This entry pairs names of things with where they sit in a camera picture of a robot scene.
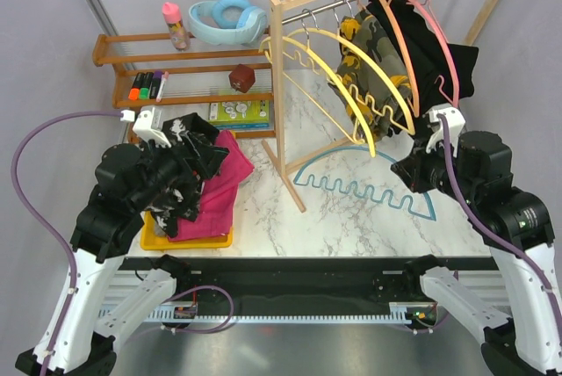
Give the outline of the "blue hanger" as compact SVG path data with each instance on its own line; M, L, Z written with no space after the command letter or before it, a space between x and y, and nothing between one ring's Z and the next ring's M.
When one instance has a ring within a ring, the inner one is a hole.
M426 221L437 221L436 209L428 193L421 194L421 198L427 209L427 211L423 213L414 209L415 199L412 194L398 195L396 191L391 188L377 188L373 184L360 185L356 179L344 183L342 178L337 177L331 181L326 175L317 176L310 171L312 165L317 163L320 159L324 159L331 154L347 151L367 152L368 149L358 146L329 148L326 152L306 160L305 163L299 167L292 182L301 187L311 187L326 192L352 196L361 200L368 199L377 205L386 205L395 210L405 210L410 215Z

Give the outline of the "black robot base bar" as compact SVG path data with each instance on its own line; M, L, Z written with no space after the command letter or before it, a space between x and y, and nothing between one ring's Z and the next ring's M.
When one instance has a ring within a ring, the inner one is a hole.
M427 303L398 258L185 258L185 288L218 286L230 294L203 291L202 315L320 316L381 315L393 302Z

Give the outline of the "orange hanger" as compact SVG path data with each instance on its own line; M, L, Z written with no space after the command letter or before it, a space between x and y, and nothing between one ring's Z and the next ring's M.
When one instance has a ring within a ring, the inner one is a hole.
M391 76L392 82L398 90L407 95L406 101L415 118L420 115L420 99L417 82L415 80L414 66L408 52L405 36L400 28L400 22L395 12L400 5L406 6L407 0L378 0L382 11L385 13L388 23L392 28L394 40L398 44L397 53L401 55L403 75Z

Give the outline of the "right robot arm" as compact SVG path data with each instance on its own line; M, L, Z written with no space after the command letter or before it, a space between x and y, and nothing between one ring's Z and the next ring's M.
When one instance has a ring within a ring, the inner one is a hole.
M455 148L426 145L415 142L392 172L412 192L438 190L461 205L500 271L511 312L489 307L431 255L407 264L404 294L444 307L477 341L492 374L559 375L561 298L546 205L513 185L512 151L499 135L470 131Z

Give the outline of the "black white patterned trousers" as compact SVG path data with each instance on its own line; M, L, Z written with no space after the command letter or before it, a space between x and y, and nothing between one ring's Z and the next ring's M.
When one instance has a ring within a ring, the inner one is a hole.
M148 211L164 234L174 239L181 219L193 222L198 218L205 183L220 174L229 149L217 145L220 131L195 112L165 121L162 131L173 147L179 147L188 170Z

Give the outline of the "pink trousers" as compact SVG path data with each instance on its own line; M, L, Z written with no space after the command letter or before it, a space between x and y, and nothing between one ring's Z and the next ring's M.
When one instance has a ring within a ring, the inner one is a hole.
M232 132L221 130L216 145L229 151L220 166L220 173L205 181L196 220L179 219L177 236L168 236L170 242L222 236L233 226L234 203L239 185L255 167L242 153Z

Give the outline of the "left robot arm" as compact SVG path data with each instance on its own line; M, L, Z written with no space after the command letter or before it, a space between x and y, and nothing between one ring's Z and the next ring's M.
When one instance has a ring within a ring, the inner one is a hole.
M141 230L141 214L177 183L194 177L189 150L179 145L108 148L96 168L97 184L79 213L70 241L67 287L40 342L18 355L26 375L108 375L117 353L146 316L168 298L182 300L193 284L188 266L165 255L112 316L98 312L112 279Z

